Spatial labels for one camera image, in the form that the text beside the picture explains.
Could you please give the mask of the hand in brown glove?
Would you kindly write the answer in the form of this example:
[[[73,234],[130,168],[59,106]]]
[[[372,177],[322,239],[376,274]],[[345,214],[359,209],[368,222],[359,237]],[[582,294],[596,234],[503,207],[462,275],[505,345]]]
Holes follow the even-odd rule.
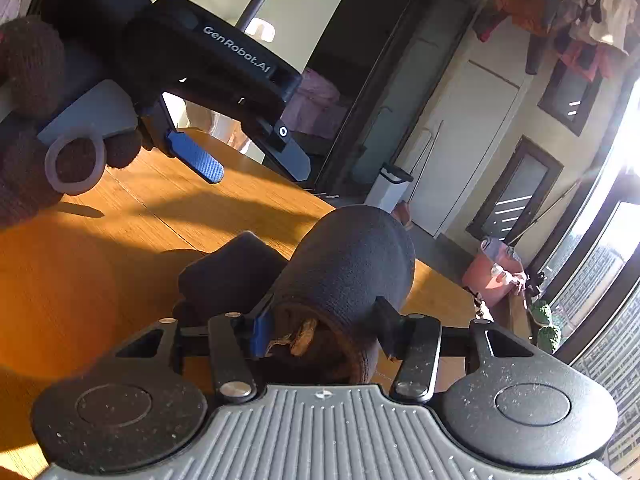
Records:
[[[105,168],[142,148],[130,97],[93,54],[64,44],[37,15],[1,26],[1,226],[34,218],[91,190]]]

